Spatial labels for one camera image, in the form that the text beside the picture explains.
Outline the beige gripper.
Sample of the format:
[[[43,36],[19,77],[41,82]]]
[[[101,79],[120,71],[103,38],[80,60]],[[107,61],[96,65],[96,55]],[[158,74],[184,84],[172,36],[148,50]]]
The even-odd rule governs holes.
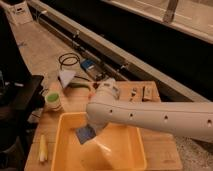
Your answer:
[[[111,154],[111,149],[100,141],[89,140],[81,146],[80,163],[87,171],[111,170]]]

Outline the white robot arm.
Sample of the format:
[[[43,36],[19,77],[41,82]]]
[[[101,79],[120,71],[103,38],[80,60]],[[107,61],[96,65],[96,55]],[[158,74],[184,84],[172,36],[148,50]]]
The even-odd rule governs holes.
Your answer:
[[[93,85],[86,105],[86,124],[79,134],[84,144],[109,123],[136,126],[213,144],[213,102],[132,102],[120,99],[114,79]]]

